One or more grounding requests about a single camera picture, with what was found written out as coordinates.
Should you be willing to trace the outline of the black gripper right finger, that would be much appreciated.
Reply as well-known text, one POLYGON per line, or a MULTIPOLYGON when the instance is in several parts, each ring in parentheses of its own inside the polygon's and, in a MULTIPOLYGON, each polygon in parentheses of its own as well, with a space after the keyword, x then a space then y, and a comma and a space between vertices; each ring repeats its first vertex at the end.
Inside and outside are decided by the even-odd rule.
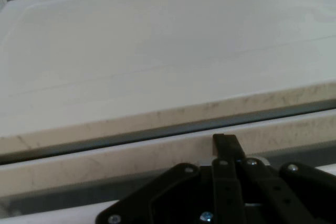
POLYGON ((255 158, 238 170, 247 223, 335 223, 335 175, 298 162, 276 170, 255 158))

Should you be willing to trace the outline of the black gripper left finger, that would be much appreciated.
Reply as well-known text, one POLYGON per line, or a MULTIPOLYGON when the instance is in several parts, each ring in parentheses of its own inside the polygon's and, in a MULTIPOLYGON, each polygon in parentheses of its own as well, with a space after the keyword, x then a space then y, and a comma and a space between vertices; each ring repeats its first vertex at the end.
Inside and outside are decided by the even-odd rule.
POLYGON ((245 223, 236 163, 245 158, 235 135, 214 134, 210 165, 179 163, 99 213, 96 223, 245 223))

